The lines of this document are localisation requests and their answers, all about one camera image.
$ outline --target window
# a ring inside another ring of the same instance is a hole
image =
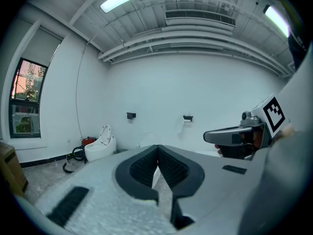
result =
[[[21,58],[9,104],[11,138],[40,138],[39,103],[47,67]]]

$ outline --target air vent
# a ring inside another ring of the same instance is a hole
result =
[[[231,25],[233,27],[236,27],[236,20],[219,14],[219,13],[213,13],[203,10],[169,10],[165,11],[165,19],[182,19],[182,18],[195,18],[195,19],[205,19],[210,21],[215,21],[219,23],[224,23]]]

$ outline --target window frame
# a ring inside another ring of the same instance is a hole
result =
[[[12,91],[13,91],[13,88],[14,88],[15,77],[18,75],[18,72],[19,72],[19,70],[20,70],[20,68],[22,66],[23,61],[30,62],[30,63],[32,63],[34,65],[38,65],[38,66],[41,66],[41,67],[45,68],[45,73],[44,73],[44,76],[43,76],[43,80],[42,80],[41,85],[40,85],[38,102],[28,101],[26,99],[12,98]],[[45,76],[47,74],[47,71],[48,71],[48,66],[41,65],[39,63],[33,62],[33,61],[25,59],[25,58],[20,58],[18,66],[17,66],[17,68],[15,70],[15,73],[14,73],[13,81],[12,81],[12,84],[11,84],[10,96],[9,96],[9,129],[10,129],[10,137],[12,139],[41,138],[41,133],[40,133],[40,101],[41,101],[41,93],[43,91],[43,85],[44,85],[44,82],[45,82]],[[13,130],[13,118],[12,118],[12,105],[19,105],[19,106],[24,106],[24,107],[33,107],[33,108],[37,108],[38,109],[39,133],[26,133],[26,134],[25,133],[23,133],[23,134],[16,134],[16,133],[14,133],[14,130]]]

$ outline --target toilet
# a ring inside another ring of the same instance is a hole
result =
[[[111,136],[111,126],[102,127],[100,137],[85,146],[85,155],[89,162],[112,155],[116,151],[116,138]]]

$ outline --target gray floor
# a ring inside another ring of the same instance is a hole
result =
[[[47,191],[52,185],[57,184],[61,179],[70,175],[66,174],[62,169],[65,162],[65,160],[59,160],[48,164],[23,168],[25,177],[28,180],[25,195],[32,204],[34,204],[40,195]],[[72,170],[84,166],[84,164],[79,161],[70,160],[69,162]],[[159,192],[158,206],[161,212],[170,219],[173,193],[162,174],[154,189]]]
[[[65,162],[65,160],[59,160],[48,164],[23,168],[25,177],[28,180],[25,196],[32,204],[34,204],[40,195],[52,185],[70,175],[65,173],[62,169]],[[76,170],[84,165],[80,161],[72,162],[70,160],[69,163],[72,170]]]

